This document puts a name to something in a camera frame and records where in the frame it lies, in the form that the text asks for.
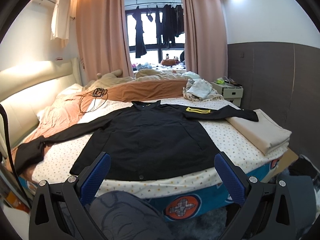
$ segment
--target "silver bolt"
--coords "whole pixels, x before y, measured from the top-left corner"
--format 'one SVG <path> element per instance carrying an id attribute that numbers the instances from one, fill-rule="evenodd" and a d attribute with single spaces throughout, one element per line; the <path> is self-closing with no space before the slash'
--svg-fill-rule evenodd
<path id="1" fill-rule="evenodd" d="M 76 176 L 70 176 L 70 177 L 68 178 L 68 182 L 75 182 L 76 179 L 77 179 Z"/>
<path id="2" fill-rule="evenodd" d="M 251 176 L 251 177 L 249 178 L 249 180 L 250 180 L 252 183 L 257 183 L 257 182 L 258 182 L 258 179 L 257 179 L 256 177 L 254 177 L 254 176 Z"/>
<path id="3" fill-rule="evenodd" d="M 46 182 L 45 180 L 41 180 L 41 181 L 39 182 L 39 186 L 42 187 L 42 186 L 44 186 L 46 183 L 47 183 L 47 182 Z"/>
<path id="4" fill-rule="evenodd" d="M 285 182 L 283 180 L 279 181 L 280 186 L 284 187 L 285 186 Z"/>

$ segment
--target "orange blanket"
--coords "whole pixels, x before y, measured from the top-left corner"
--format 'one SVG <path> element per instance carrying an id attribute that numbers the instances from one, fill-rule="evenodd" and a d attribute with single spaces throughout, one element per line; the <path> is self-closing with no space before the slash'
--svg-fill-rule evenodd
<path id="1" fill-rule="evenodd" d="M 127 82 L 116 85 L 108 89 L 108 93 L 102 99 L 112 101 L 131 102 L 147 101 L 164 98 L 182 98 L 182 89 L 186 87 L 187 80 L 150 80 L 142 82 Z M 29 142 L 39 136 L 49 137 L 57 132 L 65 130 L 78 123 L 83 114 L 80 112 L 79 101 L 88 91 L 79 92 L 71 95 L 57 96 L 52 106 L 46 107 L 37 129 L 25 138 L 23 142 Z M 85 112 L 94 98 L 87 95 L 82 99 L 81 110 Z M 44 149 L 44 155 L 50 146 Z M 11 150 L 13 161 L 17 147 Z M 26 180 L 32 181 L 32 173 L 36 165 L 30 166 L 21 175 Z M 11 170 L 9 160 L 6 161 L 6 168 Z"/>

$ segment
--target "person's leg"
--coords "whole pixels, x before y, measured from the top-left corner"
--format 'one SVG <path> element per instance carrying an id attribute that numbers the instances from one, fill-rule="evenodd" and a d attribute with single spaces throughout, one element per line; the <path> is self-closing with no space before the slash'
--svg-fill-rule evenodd
<path id="1" fill-rule="evenodd" d="M 122 191 L 96 198 L 89 214 L 112 240 L 173 240 L 162 214 L 146 201 Z"/>

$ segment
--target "yellow label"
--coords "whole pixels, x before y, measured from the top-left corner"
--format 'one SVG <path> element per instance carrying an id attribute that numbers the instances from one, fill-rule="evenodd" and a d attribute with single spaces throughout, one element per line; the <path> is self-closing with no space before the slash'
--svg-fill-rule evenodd
<path id="1" fill-rule="evenodd" d="M 198 113 L 198 114 L 210 114 L 210 109 L 208 109 L 208 110 L 202 110 L 202 109 L 196 109 L 196 108 L 190 108 L 190 107 L 188 107 L 187 109 L 186 109 L 186 111 L 188 111 L 188 112 L 194 112 L 194 113 Z"/>

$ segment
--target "headboard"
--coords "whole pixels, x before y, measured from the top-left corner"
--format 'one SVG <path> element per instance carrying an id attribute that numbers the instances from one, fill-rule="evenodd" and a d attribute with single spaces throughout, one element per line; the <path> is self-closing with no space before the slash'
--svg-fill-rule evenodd
<path id="1" fill-rule="evenodd" d="M 8 115 L 11 147 L 37 127 L 37 113 L 51 106 L 58 93 L 75 83 L 81 85 L 77 58 L 31 62 L 1 71 L 0 104 Z M 0 152 L 7 157 L 1 116 Z"/>

